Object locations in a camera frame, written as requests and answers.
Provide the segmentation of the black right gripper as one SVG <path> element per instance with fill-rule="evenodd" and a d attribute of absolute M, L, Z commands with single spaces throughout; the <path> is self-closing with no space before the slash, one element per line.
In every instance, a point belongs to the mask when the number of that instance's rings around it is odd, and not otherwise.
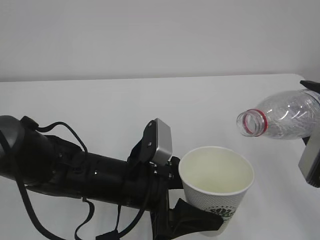
<path fill-rule="evenodd" d="M 305 93 L 313 97 L 318 103 L 320 102 L 320 83 L 310 80 L 301 80 L 299 82 L 302 86 L 305 87 L 303 90 Z M 304 145 L 306 146 L 310 140 L 310 137 L 302 138 Z"/>

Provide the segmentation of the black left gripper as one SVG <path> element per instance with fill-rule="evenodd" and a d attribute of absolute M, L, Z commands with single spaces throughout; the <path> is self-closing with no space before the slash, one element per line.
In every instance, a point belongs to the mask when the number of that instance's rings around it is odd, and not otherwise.
<path fill-rule="evenodd" d="M 160 183 L 159 201 L 150 212 L 152 238 L 173 240 L 192 233 L 217 231 L 224 220 L 220 215 L 198 209 L 181 198 L 170 208 L 169 190 L 183 188 L 178 166 L 180 159 L 173 156 L 165 166 L 170 178 Z"/>

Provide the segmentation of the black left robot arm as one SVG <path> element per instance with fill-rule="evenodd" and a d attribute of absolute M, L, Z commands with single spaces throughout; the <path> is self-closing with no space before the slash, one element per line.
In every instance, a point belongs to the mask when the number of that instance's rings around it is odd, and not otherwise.
<path fill-rule="evenodd" d="M 221 216 L 182 199 L 170 208 L 169 191 L 182 189 L 183 184 L 178 172 L 180 160 L 172 155 L 171 129 L 159 118 L 146 125 L 125 161 L 90 153 L 82 141 L 74 144 L 51 135 L 59 125 L 54 122 L 40 127 L 27 116 L 0 118 L 0 175 L 16 182 L 32 224 L 46 238 L 55 240 L 57 236 L 41 225 L 28 191 L 81 199 L 89 206 L 87 220 L 94 215 L 95 200 L 138 209 L 125 229 L 101 234 L 100 240 L 121 239 L 147 211 L 155 240 L 172 240 L 222 226 Z"/>

